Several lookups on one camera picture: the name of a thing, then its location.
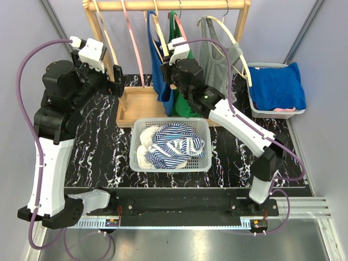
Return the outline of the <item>green tank top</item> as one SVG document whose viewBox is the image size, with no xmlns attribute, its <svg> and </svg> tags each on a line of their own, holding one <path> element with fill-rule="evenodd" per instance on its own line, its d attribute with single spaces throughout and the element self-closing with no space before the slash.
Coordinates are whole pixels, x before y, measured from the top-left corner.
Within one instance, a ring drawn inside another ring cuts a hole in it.
<svg viewBox="0 0 348 261">
<path fill-rule="evenodd" d="M 177 27 L 176 21 L 173 15 L 176 14 L 175 11 L 170 11 L 168 14 L 169 19 L 169 42 L 174 38 L 182 37 L 181 33 Z M 183 95 L 180 94 L 177 90 L 174 90 L 175 94 L 175 106 L 173 107 L 173 116 L 181 116 L 181 117 L 201 117 L 200 114 L 195 113 L 190 106 L 188 105 L 187 100 L 184 99 Z"/>
</svg>

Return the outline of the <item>pink hanger with green top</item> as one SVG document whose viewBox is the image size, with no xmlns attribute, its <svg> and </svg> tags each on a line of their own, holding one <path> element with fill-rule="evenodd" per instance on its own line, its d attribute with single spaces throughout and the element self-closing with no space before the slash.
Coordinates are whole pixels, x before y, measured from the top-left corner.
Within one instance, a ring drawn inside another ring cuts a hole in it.
<svg viewBox="0 0 348 261">
<path fill-rule="evenodd" d="M 177 14 L 174 14 L 173 17 L 176 21 L 177 27 L 181 33 L 181 36 L 184 38 L 184 40 L 187 40 L 187 36 L 185 34 L 181 19 L 180 19 L 181 14 L 179 14 L 179 16 Z"/>
</svg>

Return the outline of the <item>wooden hanger with blue top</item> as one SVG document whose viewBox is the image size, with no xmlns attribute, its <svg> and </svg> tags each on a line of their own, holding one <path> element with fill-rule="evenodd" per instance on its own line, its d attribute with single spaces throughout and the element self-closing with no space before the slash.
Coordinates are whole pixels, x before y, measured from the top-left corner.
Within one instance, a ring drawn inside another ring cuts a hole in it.
<svg viewBox="0 0 348 261">
<path fill-rule="evenodd" d="M 159 40 L 161 42 L 164 58 L 167 58 L 167 57 L 169 57 L 169 51 L 167 49 L 165 38 L 163 36 L 163 32 L 161 31 L 161 27 L 160 27 L 160 24 L 159 24 L 159 19 L 158 19 L 158 13 L 159 12 L 158 12 L 158 7 L 157 7 L 156 0 L 153 0 L 153 5 L 154 5 L 154 9 L 155 9 L 155 14 L 152 15 L 152 19 L 153 19 L 153 22 L 154 22 L 154 25 L 155 25 L 155 28 L 156 28 L 157 35 L 158 35 Z"/>
</svg>

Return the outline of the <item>pink hanger with striped top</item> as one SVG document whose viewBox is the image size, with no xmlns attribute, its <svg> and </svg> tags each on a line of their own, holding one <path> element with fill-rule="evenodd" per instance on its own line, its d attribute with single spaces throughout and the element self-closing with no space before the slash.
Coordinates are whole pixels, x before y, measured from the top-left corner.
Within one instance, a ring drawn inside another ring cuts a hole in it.
<svg viewBox="0 0 348 261">
<path fill-rule="evenodd" d="M 133 30 L 132 30 L 132 26 L 131 26 L 131 23 L 130 23 L 130 20 L 129 20 L 129 16 L 128 16 L 128 12 L 127 12 L 124 0 L 121 0 L 121 5 L 122 5 L 123 13 L 124 13 L 125 18 L 126 18 L 128 31 L 129 31 L 130 38 L 131 38 L 131 41 L 132 41 L 132 44 L 133 44 L 133 49 L 134 49 L 136 61 L 137 61 L 137 64 L 138 64 L 138 69 L 139 69 L 139 73 L 140 73 L 140 80 L 141 80 L 141 86 L 144 89 L 145 88 L 145 80 L 144 80 L 144 74 L 143 74 L 143 69 L 142 69 L 141 57 L 140 57 L 140 53 L 139 53 L 139 50 L 138 50 L 138 46 L 136 44 L 136 40 L 135 40 L 135 37 L 134 37 L 134 33 L 133 33 Z"/>
</svg>

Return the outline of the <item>light wooden hanger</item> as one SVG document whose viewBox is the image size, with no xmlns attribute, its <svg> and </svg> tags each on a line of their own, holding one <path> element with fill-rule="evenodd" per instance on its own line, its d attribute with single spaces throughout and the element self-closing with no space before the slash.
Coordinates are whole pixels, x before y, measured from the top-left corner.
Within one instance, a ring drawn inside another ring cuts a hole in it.
<svg viewBox="0 0 348 261">
<path fill-rule="evenodd" d="M 101 22 L 101 25 L 102 25 L 102 28 L 103 28 L 103 32 L 104 32 L 104 36 L 105 36 L 105 39 L 107 41 L 107 44 L 108 44 L 108 47 L 109 47 L 109 50 L 111 52 L 111 57 L 112 57 L 112 60 L 113 60 L 113 63 L 115 65 L 118 65 L 118 60 L 117 60 L 117 57 L 116 57 L 116 53 L 113 49 L 113 46 L 112 46 L 112 43 L 111 43 L 111 40 L 110 40 L 110 37 L 109 37 L 109 34 L 107 32 L 107 28 L 105 26 L 105 23 L 104 23 L 104 18 L 99 10 L 99 7 L 98 7 L 98 3 L 96 0 L 93 0 L 93 3 L 94 3 L 94 6 L 96 8 L 96 12 L 97 12 L 97 16 Z"/>
</svg>

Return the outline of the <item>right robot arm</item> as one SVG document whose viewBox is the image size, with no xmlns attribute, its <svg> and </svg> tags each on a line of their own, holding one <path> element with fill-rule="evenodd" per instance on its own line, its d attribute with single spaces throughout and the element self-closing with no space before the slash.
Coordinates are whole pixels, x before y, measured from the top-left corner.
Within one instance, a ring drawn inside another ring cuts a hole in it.
<svg viewBox="0 0 348 261">
<path fill-rule="evenodd" d="M 166 56 L 161 70 L 164 82 L 173 84 L 194 112 L 224 127 L 256 156 L 250 167 L 253 179 L 247 209 L 252 215 L 260 215 L 266 210 L 272 180 L 287 156 L 288 138 L 257 125 L 231 106 L 220 91 L 206 85 L 203 69 L 196 60 Z"/>
</svg>

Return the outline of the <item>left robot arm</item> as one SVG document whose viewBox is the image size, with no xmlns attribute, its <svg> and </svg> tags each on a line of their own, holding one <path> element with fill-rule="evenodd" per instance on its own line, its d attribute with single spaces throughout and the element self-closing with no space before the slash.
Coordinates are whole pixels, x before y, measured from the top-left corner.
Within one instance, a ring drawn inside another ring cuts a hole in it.
<svg viewBox="0 0 348 261">
<path fill-rule="evenodd" d="M 76 51 L 72 59 L 50 63 L 42 76 L 45 91 L 31 123 L 39 140 L 33 190 L 29 203 L 17 212 L 19 219 L 41 221 L 50 229 L 74 226 L 95 210 L 105 215 L 117 210 L 116 193 L 92 189 L 67 195 L 64 183 L 77 128 L 84 121 L 82 110 L 96 94 L 121 96 L 126 78 L 121 66 L 113 66 L 111 81 L 107 72 L 81 61 Z"/>
</svg>

